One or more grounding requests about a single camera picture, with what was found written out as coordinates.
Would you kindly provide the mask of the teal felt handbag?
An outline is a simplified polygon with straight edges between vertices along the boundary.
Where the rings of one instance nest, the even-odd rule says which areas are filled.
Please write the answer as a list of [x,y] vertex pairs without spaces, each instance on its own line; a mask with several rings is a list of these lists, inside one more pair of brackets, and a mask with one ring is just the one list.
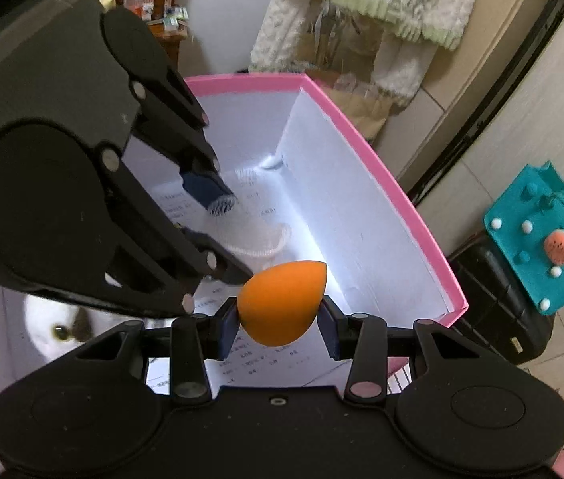
[[564,179],[554,166],[524,166],[483,224],[544,316],[564,306]]

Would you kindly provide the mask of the cream fleece pajama jacket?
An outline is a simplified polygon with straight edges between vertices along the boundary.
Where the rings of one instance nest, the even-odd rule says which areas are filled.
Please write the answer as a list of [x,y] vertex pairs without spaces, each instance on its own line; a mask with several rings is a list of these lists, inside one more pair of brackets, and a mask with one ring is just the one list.
[[254,47],[252,71],[288,71],[300,37],[325,2],[369,22],[378,39],[370,81],[408,106],[439,49],[455,50],[475,0],[270,0]]

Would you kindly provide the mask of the white panda plush toy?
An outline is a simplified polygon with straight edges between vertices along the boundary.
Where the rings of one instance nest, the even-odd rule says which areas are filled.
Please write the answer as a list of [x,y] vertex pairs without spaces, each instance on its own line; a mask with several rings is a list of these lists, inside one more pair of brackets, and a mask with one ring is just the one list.
[[105,311],[35,295],[27,295],[24,299],[26,332],[46,362],[62,357],[123,321],[123,317]]

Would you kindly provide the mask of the pink cardboard box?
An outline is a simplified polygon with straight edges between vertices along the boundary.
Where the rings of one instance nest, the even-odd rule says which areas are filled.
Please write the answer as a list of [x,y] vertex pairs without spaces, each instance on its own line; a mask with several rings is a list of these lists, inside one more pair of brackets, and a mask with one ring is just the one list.
[[[255,169],[296,207],[329,270],[326,294],[346,314],[411,328],[450,327],[468,303],[432,233],[350,121],[300,76],[204,76],[190,86],[210,116],[206,137],[221,173]],[[132,139],[124,162],[150,192],[181,178]],[[26,333],[21,294],[3,291],[16,379],[46,362]]]

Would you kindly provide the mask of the black suitcase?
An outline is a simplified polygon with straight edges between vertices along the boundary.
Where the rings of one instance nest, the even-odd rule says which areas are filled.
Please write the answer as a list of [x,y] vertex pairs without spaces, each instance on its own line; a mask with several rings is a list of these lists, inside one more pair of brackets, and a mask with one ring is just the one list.
[[535,308],[497,244],[478,232],[449,257],[449,265],[468,302],[453,329],[514,364],[527,363],[545,351],[554,318]]

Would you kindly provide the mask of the brown paper bag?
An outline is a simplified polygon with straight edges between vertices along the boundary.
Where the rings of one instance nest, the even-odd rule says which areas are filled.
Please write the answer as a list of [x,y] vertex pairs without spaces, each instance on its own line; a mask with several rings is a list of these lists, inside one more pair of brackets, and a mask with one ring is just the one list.
[[306,74],[367,142],[385,126],[393,100],[370,80],[382,27],[350,14],[321,13],[297,50]]

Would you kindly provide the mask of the printed paper sheet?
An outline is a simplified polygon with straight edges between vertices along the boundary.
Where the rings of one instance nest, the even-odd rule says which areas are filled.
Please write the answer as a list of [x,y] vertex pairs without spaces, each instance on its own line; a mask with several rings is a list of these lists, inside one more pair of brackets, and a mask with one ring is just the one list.
[[[296,259],[324,258],[310,227],[279,183],[263,180],[239,188],[248,210],[269,223],[291,227],[291,240],[274,260],[276,264]],[[204,210],[179,184],[155,186],[152,197],[171,221],[195,230],[201,228]],[[254,342],[245,332],[237,333],[229,357],[224,361],[205,362],[212,392],[221,386],[291,387],[334,385],[343,388],[349,369],[347,363],[329,357],[319,328],[312,327],[291,345],[267,347]]]

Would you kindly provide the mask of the orange makeup sponge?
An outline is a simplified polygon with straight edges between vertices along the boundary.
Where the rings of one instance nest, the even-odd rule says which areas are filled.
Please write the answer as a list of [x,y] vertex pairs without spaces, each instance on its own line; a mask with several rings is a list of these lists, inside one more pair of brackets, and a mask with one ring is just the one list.
[[317,316],[326,281],[327,266],[317,261],[284,263],[256,273],[237,296],[242,327],[268,347],[295,342]]

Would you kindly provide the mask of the beige wardrobe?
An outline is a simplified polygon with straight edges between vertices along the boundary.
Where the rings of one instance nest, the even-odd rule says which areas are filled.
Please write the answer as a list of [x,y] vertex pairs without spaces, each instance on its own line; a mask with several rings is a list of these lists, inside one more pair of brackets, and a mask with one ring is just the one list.
[[477,0],[374,147],[445,253],[524,166],[564,175],[564,0]]

